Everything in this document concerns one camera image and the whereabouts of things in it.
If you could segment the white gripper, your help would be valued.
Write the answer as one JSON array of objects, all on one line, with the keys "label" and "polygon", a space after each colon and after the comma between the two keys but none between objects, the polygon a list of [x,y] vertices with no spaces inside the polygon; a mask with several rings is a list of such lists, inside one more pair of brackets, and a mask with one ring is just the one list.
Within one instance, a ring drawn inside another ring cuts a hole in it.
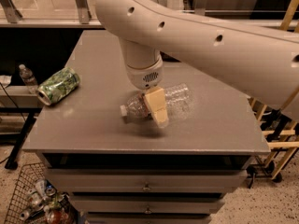
[{"label": "white gripper", "polygon": [[153,120],[159,128],[165,128],[169,123],[166,108],[164,89],[157,86],[164,77],[163,60],[158,61],[149,68],[136,69],[126,66],[126,72],[131,83],[144,93],[144,102]]}]

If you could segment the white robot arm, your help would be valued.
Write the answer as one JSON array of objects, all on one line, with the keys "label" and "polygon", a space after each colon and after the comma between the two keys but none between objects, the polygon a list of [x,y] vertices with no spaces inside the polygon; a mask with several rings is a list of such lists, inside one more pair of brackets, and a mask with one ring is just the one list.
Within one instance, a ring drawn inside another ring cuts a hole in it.
[{"label": "white robot arm", "polygon": [[140,90],[161,81],[166,53],[299,121],[296,33],[182,13],[166,0],[96,0],[95,12]]}]

